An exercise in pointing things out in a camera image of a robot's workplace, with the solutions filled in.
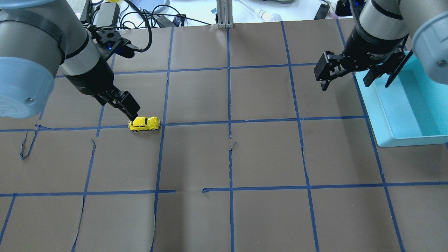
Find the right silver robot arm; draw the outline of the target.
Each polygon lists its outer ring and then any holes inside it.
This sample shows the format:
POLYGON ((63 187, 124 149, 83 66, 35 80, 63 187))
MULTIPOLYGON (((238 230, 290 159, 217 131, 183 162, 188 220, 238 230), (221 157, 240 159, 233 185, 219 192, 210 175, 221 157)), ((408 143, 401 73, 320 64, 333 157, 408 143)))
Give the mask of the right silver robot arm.
POLYGON ((411 56, 447 84, 446 0, 346 0, 355 25, 341 54, 325 51, 314 68, 323 91, 336 78, 366 71, 366 87, 387 74, 389 87, 411 56))

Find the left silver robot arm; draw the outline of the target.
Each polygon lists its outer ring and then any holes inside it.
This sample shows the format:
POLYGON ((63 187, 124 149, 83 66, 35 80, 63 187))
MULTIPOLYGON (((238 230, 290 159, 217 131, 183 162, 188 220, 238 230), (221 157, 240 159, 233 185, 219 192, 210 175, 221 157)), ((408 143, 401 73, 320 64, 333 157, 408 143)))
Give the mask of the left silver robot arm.
POLYGON ((114 86, 112 54, 138 49, 117 30, 86 28, 65 0, 1 1, 1 117, 24 119, 44 110, 58 71, 82 94, 133 121, 139 104, 114 86))

